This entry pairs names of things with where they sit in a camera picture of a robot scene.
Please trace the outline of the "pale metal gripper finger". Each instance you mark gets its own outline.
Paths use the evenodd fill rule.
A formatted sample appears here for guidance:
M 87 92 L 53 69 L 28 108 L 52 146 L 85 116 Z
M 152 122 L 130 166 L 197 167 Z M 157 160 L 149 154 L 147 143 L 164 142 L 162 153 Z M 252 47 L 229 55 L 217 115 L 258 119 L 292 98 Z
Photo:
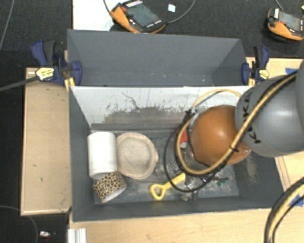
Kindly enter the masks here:
M 156 168 L 155 168 L 155 174 L 158 176 L 164 175 L 166 173 L 166 171 L 168 172 L 168 174 L 170 176 L 172 175 L 176 175 L 179 173 L 179 168 L 177 166 L 175 166 L 172 162 L 167 163 L 166 167 L 164 167 L 164 165 L 162 163 L 157 164 Z
M 189 193 L 183 193 L 180 196 L 180 199 L 184 202 L 189 202 L 189 201 L 196 201 L 197 200 L 197 191 L 189 192 Z

